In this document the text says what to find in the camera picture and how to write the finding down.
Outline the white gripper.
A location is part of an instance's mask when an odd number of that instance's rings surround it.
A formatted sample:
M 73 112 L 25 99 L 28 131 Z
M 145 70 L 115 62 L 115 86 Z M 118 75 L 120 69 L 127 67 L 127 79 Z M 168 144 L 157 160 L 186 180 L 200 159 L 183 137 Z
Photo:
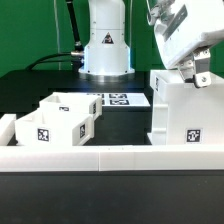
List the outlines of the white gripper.
M 165 68 L 177 66 L 185 83 L 192 83 L 194 77 L 197 88 L 209 86 L 210 51 L 206 48 L 224 40 L 224 0 L 155 0 L 154 4 L 150 0 L 146 2 L 148 24 L 154 27 L 156 43 Z M 193 51 L 193 61 L 182 61 Z

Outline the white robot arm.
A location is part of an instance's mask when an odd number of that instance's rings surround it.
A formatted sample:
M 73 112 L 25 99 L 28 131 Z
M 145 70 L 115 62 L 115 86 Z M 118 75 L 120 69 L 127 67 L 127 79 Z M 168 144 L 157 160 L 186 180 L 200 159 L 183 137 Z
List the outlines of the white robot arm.
M 79 72 L 101 81 L 132 73 L 123 0 L 88 1 L 90 41 Z M 147 22 L 166 69 L 178 69 L 198 88 L 211 84 L 209 49 L 224 41 L 224 0 L 155 0 L 147 5 Z

